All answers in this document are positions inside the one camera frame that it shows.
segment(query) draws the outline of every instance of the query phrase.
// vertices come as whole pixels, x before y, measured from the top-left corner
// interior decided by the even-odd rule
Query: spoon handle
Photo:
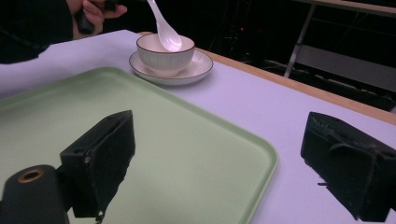
[[[160,9],[158,8],[155,0],[148,0],[148,4],[151,7],[152,12],[154,13],[154,17],[157,21],[164,20],[163,14],[161,13]]]

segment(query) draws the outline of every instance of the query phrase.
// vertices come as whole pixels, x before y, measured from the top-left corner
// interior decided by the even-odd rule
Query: table surface
[[[378,16],[396,18],[396,7],[382,7],[382,6],[355,3],[355,2],[349,2],[343,0],[294,0],[294,1],[308,3],[312,5],[336,7],[340,9],[369,13]]]
[[[132,75],[129,57],[138,37],[129,31],[98,35],[53,45],[30,62],[0,65],[0,98],[97,67],[118,67]],[[306,119],[310,111],[328,114],[396,148],[396,115],[206,53],[215,60],[208,77],[186,86],[160,87],[276,148],[279,165],[252,223],[364,223],[318,186],[322,180],[301,158]],[[396,213],[390,211],[386,223],[395,222]]]

